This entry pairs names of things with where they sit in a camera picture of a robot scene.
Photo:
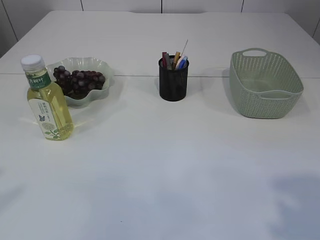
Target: bottle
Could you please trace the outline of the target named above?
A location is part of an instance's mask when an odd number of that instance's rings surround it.
[[[21,65],[30,85],[27,100],[44,137],[54,141],[67,139],[74,124],[62,89],[51,81],[43,58],[28,55],[21,59]]]

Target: pale green bowl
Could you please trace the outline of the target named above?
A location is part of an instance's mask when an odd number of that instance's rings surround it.
[[[54,69],[58,66],[64,66],[69,72],[74,70],[80,71],[96,71],[102,73],[106,80],[102,86],[102,90],[91,90],[85,98],[82,99],[73,99],[69,96],[65,96],[66,103],[70,106],[82,106],[87,105],[90,102],[97,99],[104,99],[108,96],[108,88],[110,80],[114,77],[113,70],[109,65],[102,60],[99,60],[94,57],[68,57],[65,60],[50,64],[46,67],[51,81],[55,82]]]

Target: woven basket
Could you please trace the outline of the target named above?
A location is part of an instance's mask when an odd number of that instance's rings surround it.
[[[244,55],[249,51],[261,51],[265,55]],[[230,89],[236,108],[243,116],[279,119],[296,105],[304,87],[282,55],[250,48],[232,54]]]

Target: bottle label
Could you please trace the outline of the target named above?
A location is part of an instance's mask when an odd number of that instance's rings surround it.
[[[43,135],[47,139],[59,139],[59,130],[49,103],[41,99],[30,99],[29,105],[43,132]]]
[[[51,83],[51,79],[47,72],[42,76],[38,76],[38,77],[32,77],[30,75],[26,75],[26,78],[28,79],[29,85],[32,89],[42,89]]]

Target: yellow liquid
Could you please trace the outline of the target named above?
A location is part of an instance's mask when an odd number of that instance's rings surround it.
[[[27,72],[26,75],[30,77],[41,77],[47,72],[46,69],[37,72]],[[55,82],[50,83],[48,86],[41,89],[29,88],[27,92],[27,100],[41,99],[49,103],[54,121],[59,131],[59,138],[47,138],[48,140],[62,141],[67,139],[73,129],[72,122],[65,96],[62,89]]]

